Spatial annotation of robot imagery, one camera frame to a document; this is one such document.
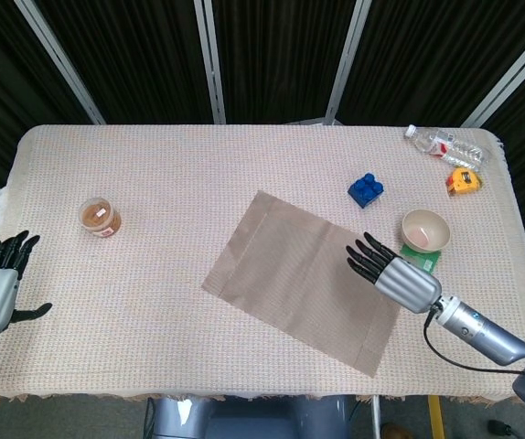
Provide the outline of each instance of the bowl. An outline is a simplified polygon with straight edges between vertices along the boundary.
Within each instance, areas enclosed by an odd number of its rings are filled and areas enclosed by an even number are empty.
[[[419,253],[442,250],[450,241],[451,231],[445,219],[427,209],[416,209],[402,219],[402,240]]]

